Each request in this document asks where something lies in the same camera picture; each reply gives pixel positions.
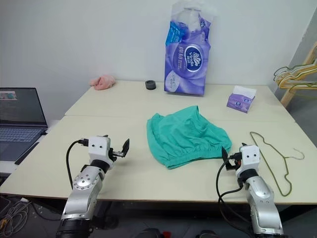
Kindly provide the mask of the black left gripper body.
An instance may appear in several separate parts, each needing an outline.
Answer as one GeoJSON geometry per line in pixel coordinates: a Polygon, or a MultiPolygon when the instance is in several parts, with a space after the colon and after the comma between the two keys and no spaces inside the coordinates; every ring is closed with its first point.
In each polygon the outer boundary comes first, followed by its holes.
{"type": "Polygon", "coordinates": [[[108,152],[108,157],[110,158],[111,161],[115,162],[118,157],[124,158],[124,153],[116,152],[113,150],[113,148],[110,148],[108,152]]]}

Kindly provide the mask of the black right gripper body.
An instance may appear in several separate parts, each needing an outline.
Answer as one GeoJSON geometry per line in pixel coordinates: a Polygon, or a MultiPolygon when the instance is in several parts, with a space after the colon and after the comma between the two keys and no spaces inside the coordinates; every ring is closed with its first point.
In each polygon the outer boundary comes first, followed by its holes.
{"type": "Polygon", "coordinates": [[[227,158],[226,170],[238,170],[242,164],[242,153],[235,153],[227,158]]]}

